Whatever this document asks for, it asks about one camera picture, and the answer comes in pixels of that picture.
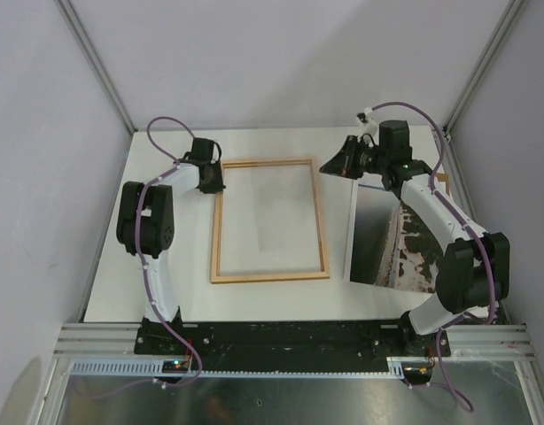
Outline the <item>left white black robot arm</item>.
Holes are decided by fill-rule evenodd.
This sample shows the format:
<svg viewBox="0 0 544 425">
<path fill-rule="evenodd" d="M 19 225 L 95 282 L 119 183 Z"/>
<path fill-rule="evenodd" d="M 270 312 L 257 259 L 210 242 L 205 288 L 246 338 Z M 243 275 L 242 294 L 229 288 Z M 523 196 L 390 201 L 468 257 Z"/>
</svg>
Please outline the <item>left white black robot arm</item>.
<svg viewBox="0 0 544 425">
<path fill-rule="evenodd" d="M 152 341 L 164 353 L 178 352 L 183 331 L 171 324 L 179 312 L 168 265 L 175 238 L 174 201 L 194 189 L 214 195 L 224 191 L 221 146 L 195 137 L 191 149 L 162 174 L 147 182 L 125 182 L 122 187 L 116 238 L 139 262 L 147 297 L 144 318 L 158 326 Z"/>
</svg>

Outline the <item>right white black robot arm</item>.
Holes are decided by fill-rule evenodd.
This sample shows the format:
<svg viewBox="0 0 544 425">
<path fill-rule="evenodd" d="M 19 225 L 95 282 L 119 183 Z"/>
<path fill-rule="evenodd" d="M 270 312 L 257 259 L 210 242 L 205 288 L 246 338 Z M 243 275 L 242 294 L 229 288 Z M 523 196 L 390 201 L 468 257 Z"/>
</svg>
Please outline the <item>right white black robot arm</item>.
<svg viewBox="0 0 544 425">
<path fill-rule="evenodd" d="M 385 190 L 410 207 L 439 243 L 434 293 L 399 320 L 397 344 L 404 353 L 419 354 L 430 338 L 439 341 L 441 331 L 473 319 L 474 308 L 488 311 L 481 323 L 494 321 L 498 302 L 509 292 L 509 240 L 475 224 L 439 191 L 435 171 L 413 157 L 405 120 L 366 125 L 362 135 L 348 136 L 319 171 L 351 180 L 379 175 Z"/>
</svg>

